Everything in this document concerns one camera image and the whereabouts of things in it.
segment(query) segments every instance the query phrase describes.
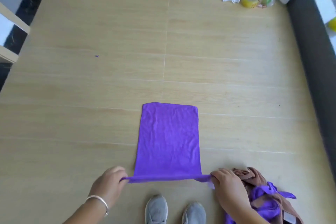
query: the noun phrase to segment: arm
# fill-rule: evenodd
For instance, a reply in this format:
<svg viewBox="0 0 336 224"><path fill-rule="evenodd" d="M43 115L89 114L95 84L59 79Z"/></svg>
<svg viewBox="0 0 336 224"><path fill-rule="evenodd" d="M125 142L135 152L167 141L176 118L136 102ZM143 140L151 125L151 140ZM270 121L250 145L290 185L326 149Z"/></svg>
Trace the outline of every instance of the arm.
<svg viewBox="0 0 336 224"><path fill-rule="evenodd" d="M120 179L127 177L123 167L112 167L107 169L93 183L89 196L100 196L110 209L117 201L120 193L128 182ZM106 206L96 198L90 198L77 209L63 224L97 224L106 213Z"/></svg>
<svg viewBox="0 0 336 224"><path fill-rule="evenodd" d="M226 169L211 174L221 207L237 224L269 224L251 208L247 192L237 175Z"/></svg>

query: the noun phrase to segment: purple towel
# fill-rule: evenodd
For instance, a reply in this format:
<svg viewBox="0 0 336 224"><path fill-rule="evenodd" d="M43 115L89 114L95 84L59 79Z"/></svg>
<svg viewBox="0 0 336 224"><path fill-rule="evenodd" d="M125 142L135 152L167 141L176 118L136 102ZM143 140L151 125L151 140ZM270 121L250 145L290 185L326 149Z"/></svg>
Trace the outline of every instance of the purple towel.
<svg viewBox="0 0 336 224"><path fill-rule="evenodd" d="M197 107L157 102L142 106L134 176L126 179L209 181L210 175L201 171Z"/></svg>

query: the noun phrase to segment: clothing tag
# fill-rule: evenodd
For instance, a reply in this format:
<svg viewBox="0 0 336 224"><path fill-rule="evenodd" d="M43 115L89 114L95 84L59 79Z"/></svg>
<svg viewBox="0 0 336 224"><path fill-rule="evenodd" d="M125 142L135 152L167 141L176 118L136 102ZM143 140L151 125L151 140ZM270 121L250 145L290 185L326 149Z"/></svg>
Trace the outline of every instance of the clothing tag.
<svg viewBox="0 0 336 224"><path fill-rule="evenodd" d="M283 212L283 220L291 224L296 224L296 217L287 212Z"/></svg>

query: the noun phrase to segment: wooden floor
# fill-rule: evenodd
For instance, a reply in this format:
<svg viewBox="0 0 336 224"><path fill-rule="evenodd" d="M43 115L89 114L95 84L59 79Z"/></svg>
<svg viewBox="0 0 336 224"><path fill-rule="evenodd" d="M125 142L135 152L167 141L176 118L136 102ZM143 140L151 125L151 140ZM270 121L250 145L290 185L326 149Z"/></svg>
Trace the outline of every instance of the wooden floor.
<svg viewBox="0 0 336 224"><path fill-rule="evenodd" d="M141 106L199 108L204 174L257 168L306 224L334 223L335 185L286 8L220 0L43 0L0 94L1 223L61 223L106 168L133 173ZM132 184L103 223L143 223L154 193L180 223L196 181Z"/></svg>

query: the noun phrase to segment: gray sneaker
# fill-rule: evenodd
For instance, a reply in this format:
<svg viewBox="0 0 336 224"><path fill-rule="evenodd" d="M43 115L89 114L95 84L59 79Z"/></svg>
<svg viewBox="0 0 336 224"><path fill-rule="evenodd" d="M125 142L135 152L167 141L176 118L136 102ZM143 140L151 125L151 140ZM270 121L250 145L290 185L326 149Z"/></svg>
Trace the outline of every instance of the gray sneaker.
<svg viewBox="0 0 336 224"><path fill-rule="evenodd" d="M145 208L146 224L166 224L168 218L168 205L162 195L152 197Z"/></svg>
<svg viewBox="0 0 336 224"><path fill-rule="evenodd" d="M182 216L182 224L206 224L206 222L207 216L200 203L193 202L187 206Z"/></svg>

